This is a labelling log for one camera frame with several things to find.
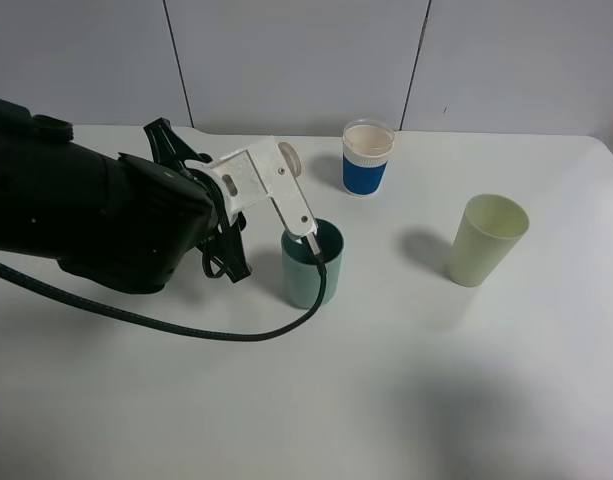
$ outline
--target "blue cup band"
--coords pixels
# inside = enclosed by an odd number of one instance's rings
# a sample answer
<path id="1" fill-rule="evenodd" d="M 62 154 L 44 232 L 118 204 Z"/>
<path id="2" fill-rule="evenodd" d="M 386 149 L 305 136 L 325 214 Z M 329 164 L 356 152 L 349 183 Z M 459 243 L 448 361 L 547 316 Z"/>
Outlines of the blue cup band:
<path id="1" fill-rule="evenodd" d="M 386 170 L 386 163 L 379 167 L 358 167 L 349 162 L 344 155 L 344 186 L 349 192 L 356 195 L 370 195 L 379 188 L 384 170 Z"/>

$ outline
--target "blue and white cup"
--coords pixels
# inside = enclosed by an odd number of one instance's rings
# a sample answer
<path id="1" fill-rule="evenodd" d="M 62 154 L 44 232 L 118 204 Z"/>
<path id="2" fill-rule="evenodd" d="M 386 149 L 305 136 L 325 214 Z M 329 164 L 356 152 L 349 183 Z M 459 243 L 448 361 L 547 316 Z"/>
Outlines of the blue and white cup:
<path id="1" fill-rule="evenodd" d="M 379 120 L 355 120 L 344 128 L 344 187 L 351 195 L 377 192 L 393 151 L 395 132 Z"/>

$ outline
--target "black cable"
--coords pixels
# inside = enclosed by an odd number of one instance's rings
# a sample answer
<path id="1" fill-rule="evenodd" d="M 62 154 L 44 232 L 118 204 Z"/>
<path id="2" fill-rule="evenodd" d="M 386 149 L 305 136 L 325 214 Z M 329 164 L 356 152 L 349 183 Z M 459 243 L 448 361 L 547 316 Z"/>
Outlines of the black cable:
<path id="1" fill-rule="evenodd" d="M 202 256 L 202 269 L 204 270 L 204 275 L 206 275 L 208 278 L 220 278 L 226 273 L 226 270 L 231 263 L 233 255 L 233 240 L 231 237 L 231 235 L 233 235 L 233 232 L 228 222 L 229 216 L 226 213 L 224 197 L 215 181 L 211 177 L 206 175 L 204 172 L 196 169 L 189 170 L 184 164 L 183 169 L 181 170 L 181 174 L 193 183 L 196 183 L 197 185 L 201 186 L 206 191 L 206 194 L 213 202 L 213 206 L 215 208 L 215 211 L 217 212 L 217 221 L 221 228 L 221 232 L 216 230 L 214 235 L 219 235 L 221 241 L 225 244 L 224 258 L 223 261 L 220 261 L 219 258 L 215 257 L 213 252 L 211 252 L 210 250 L 210 242 L 208 242 L 204 247 L 204 254 Z M 213 263 L 219 267 L 219 270 L 217 272 L 213 271 Z"/>
<path id="2" fill-rule="evenodd" d="M 263 340 L 270 340 L 272 338 L 279 337 L 285 333 L 294 330 L 301 324 L 310 319 L 315 312 L 319 309 L 324 300 L 324 293 L 326 292 L 326 266 L 321 256 L 315 256 L 315 263 L 317 265 L 317 271 L 321 282 L 319 284 L 319 293 L 313 306 L 304 315 L 299 317 L 292 323 L 280 327 L 276 330 L 264 333 L 252 333 L 252 334 L 238 334 L 228 332 L 212 332 L 209 330 L 199 330 L 196 328 L 183 327 L 175 325 L 173 323 L 162 322 L 161 320 L 155 320 L 154 318 L 144 317 L 136 313 L 127 312 L 126 310 L 120 310 L 119 308 L 104 305 L 102 303 L 93 302 L 86 298 L 74 295 L 65 290 L 53 287 L 44 282 L 41 282 L 33 277 L 29 277 L 17 270 L 14 270 L 6 265 L 0 263 L 0 278 L 8 282 L 14 283 L 26 290 L 38 293 L 46 298 L 55 300 L 57 302 L 70 305 L 71 307 L 79 308 L 80 310 L 86 310 L 88 312 L 97 313 L 106 317 L 114 318 L 122 322 L 132 323 L 134 325 L 140 325 L 146 328 L 152 328 L 161 332 L 172 333 L 175 335 L 182 335 L 185 337 L 204 338 L 207 340 L 221 340 L 227 342 L 261 342 Z"/>

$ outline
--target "teal cup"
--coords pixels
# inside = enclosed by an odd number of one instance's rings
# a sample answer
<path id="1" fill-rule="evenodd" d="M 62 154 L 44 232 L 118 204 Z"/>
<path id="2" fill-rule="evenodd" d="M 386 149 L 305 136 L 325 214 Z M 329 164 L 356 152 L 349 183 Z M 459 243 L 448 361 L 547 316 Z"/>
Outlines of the teal cup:
<path id="1" fill-rule="evenodd" d="M 332 223 L 321 218 L 316 221 L 317 241 L 322 249 L 327 272 L 326 294 L 322 302 L 325 304 L 333 298 L 337 290 L 344 237 Z M 321 283 L 313 255 L 306 245 L 294 241 L 286 232 L 282 235 L 281 243 L 284 288 L 288 299 L 296 307 L 309 309 L 317 299 Z"/>

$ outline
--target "white wall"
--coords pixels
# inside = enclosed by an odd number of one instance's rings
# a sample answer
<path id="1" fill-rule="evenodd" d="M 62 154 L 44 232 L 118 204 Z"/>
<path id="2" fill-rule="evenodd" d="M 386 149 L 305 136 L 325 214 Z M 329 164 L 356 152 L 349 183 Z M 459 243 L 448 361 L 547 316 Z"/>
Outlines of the white wall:
<path id="1" fill-rule="evenodd" d="M 405 130 L 613 129 L 613 0 L 433 0 Z"/>
<path id="2" fill-rule="evenodd" d="M 190 125 L 161 0 L 0 0 L 0 97 L 80 124 Z"/>
<path id="3" fill-rule="evenodd" d="M 427 0 L 167 0 L 195 127 L 399 128 Z"/>

